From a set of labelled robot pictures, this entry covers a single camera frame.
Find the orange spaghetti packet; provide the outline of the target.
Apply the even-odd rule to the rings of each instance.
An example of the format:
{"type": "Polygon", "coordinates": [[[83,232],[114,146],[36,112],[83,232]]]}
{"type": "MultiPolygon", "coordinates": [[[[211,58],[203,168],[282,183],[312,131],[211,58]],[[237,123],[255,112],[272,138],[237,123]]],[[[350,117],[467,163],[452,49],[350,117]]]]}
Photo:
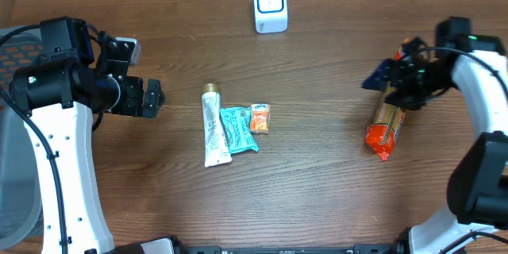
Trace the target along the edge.
{"type": "Polygon", "coordinates": [[[392,154],[399,130],[406,118],[406,111],[398,106],[386,103],[389,94],[395,91],[391,85],[381,92],[379,103],[366,129],[365,143],[379,156],[382,161],[388,161],[392,154]]]}

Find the white tube gold cap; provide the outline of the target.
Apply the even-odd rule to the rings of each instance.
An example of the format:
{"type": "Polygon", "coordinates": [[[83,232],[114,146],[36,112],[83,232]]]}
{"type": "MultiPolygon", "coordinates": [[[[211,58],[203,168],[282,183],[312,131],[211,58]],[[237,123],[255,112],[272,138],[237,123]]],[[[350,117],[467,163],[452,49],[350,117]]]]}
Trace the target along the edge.
{"type": "Polygon", "coordinates": [[[221,95],[216,83],[202,87],[202,112],[204,122],[205,167],[215,167],[232,162],[225,130],[221,122],[221,95]]]}

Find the teal plastic packet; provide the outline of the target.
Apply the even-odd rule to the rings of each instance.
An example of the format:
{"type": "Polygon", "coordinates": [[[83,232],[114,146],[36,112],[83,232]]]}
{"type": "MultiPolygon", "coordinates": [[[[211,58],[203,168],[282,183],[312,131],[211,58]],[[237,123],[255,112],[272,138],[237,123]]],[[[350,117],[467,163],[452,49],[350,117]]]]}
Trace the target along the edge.
{"type": "Polygon", "coordinates": [[[220,115],[225,127],[229,152],[232,155],[245,151],[259,151],[249,127],[251,110],[248,107],[221,108],[220,115]]]}

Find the small orange snack packet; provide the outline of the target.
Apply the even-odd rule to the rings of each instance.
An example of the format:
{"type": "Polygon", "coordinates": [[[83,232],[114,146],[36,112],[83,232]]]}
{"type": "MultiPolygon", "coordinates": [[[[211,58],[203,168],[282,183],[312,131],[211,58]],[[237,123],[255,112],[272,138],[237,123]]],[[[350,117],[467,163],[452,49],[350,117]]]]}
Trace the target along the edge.
{"type": "Polygon", "coordinates": [[[269,133],[271,105],[256,103],[251,105],[251,119],[249,128],[252,133],[269,133]]]}

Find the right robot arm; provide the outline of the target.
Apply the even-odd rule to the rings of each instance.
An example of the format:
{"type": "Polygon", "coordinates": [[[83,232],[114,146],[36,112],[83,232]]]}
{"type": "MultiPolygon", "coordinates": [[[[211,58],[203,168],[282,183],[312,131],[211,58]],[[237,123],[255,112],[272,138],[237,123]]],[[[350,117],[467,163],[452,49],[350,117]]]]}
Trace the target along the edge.
{"type": "Polygon", "coordinates": [[[451,174],[447,204],[427,221],[405,229],[393,244],[357,244],[354,253],[463,253],[480,237],[506,243],[507,52],[499,37],[474,34],[466,17],[435,30],[435,45],[405,40],[362,87],[381,92],[365,141],[386,160],[408,110],[454,88],[461,92],[475,142],[451,174]]]}

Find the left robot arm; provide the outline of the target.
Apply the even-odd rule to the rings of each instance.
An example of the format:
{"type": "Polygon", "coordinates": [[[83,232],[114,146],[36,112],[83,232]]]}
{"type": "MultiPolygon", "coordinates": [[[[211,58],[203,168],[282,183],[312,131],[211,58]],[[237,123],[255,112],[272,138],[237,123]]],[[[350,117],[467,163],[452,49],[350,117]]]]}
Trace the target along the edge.
{"type": "Polygon", "coordinates": [[[37,164],[45,253],[172,253],[172,238],[118,247],[98,195],[92,135],[105,114],[154,118],[165,97],[156,79],[129,75],[140,44],[84,20],[42,21],[37,65],[15,71],[4,99],[29,134],[37,164]]]}

